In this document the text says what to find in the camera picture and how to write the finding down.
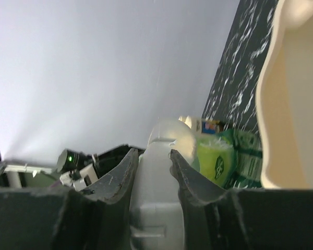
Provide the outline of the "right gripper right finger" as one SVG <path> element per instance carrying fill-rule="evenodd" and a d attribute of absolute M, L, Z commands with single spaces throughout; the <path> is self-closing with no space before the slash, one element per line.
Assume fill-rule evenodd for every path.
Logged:
<path fill-rule="evenodd" d="M 197 172 L 179 151 L 170 152 L 171 174 L 179 184 L 186 249 L 252 249 L 229 191 Z"/>

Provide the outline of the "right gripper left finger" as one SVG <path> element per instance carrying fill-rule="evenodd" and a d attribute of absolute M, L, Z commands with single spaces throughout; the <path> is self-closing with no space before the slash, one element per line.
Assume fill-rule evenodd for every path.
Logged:
<path fill-rule="evenodd" d="M 88 188 L 69 191 L 59 211 L 52 249 L 130 249 L 129 207 L 138 150 L 132 148 Z"/>

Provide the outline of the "green litter bag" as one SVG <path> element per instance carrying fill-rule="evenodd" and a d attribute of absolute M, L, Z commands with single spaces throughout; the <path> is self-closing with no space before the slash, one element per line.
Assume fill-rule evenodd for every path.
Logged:
<path fill-rule="evenodd" d="M 228 129 L 196 137 L 198 163 L 193 165 L 223 189 L 261 188 L 262 146 L 251 132 Z"/>

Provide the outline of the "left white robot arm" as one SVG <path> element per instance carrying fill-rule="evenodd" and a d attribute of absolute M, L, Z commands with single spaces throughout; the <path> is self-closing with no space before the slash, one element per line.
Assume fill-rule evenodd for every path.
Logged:
<path fill-rule="evenodd" d="M 130 147 L 127 144 L 120 145 L 109 151 L 97 154 L 84 154 L 70 149 L 65 149 L 57 160 L 57 171 L 61 177 L 68 175 L 70 182 L 83 179 L 81 171 L 86 167 L 91 167 L 96 178 L 99 179 L 115 168 L 123 157 L 128 153 Z"/>

